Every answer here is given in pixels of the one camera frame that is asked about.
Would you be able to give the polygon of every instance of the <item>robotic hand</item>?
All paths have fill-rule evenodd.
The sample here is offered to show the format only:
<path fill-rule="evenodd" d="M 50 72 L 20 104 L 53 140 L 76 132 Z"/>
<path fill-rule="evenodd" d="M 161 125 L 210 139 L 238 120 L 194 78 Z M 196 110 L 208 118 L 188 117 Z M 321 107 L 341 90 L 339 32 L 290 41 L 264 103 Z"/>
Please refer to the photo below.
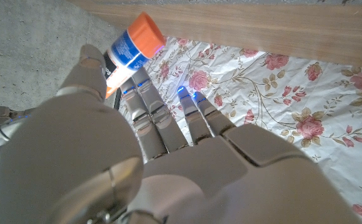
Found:
<path fill-rule="evenodd" d="M 188 146 L 143 68 L 121 86 L 138 145 L 102 103 L 104 68 L 83 46 L 57 96 L 3 145 L 0 223 L 359 223 L 297 148 L 181 86 Z"/>

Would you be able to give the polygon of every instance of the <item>wooden panel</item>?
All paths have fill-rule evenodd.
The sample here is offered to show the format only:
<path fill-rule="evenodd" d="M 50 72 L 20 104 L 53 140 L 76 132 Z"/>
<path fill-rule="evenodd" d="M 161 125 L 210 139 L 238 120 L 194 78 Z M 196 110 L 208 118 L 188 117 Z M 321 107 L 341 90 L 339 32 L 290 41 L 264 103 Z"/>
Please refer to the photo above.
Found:
<path fill-rule="evenodd" d="M 164 35 L 362 66 L 362 6 L 70 1 L 123 29 L 146 11 Z"/>

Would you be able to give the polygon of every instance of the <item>floral fabric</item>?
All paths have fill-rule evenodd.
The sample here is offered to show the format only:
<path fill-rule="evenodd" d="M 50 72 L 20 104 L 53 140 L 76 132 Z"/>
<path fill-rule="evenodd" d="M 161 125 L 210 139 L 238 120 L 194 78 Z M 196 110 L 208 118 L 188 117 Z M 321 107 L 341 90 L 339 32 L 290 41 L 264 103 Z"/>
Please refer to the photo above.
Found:
<path fill-rule="evenodd" d="M 362 68 L 175 37 L 145 68 L 189 142 L 180 85 L 299 147 L 362 218 Z"/>

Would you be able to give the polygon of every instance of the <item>gray floor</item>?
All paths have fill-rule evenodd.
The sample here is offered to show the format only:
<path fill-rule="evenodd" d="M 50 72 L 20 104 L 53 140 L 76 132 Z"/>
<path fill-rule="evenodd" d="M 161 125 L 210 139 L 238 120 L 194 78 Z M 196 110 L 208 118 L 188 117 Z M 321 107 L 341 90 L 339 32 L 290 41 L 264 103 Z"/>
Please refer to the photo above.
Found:
<path fill-rule="evenodd" d="M 121 33 L 64 0 L 0 0 L 0 105 L 36 107 L 55 95 L 83 44 L 103 52 Z"/>

